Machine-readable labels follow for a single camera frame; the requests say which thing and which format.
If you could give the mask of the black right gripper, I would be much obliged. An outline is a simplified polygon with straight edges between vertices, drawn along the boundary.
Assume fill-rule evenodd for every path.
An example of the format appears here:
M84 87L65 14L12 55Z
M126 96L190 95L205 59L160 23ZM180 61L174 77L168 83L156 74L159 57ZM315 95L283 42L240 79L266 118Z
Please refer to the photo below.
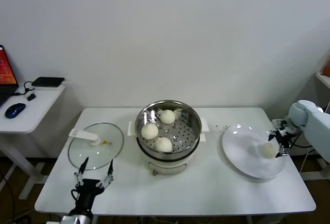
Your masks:
M279 150L275 156L276 158L288 155L290 146L289 143L292 137L294 136L291 133L287 132L285 128L278 128L270 131L268 141L271 141L275 138L277 143L279 144Z

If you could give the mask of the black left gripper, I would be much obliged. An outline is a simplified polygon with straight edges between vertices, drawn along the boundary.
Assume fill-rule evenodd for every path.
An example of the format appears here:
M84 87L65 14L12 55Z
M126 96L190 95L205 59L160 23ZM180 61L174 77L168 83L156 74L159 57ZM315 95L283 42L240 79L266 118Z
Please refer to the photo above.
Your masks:
M78 172L74 173L75 188L71 190L71 196L75 201L75 207L71 213L91 213L96 196L104 192L113 181L113 160L111 160L107 174L101 180L83 179L89 158L81 164Z

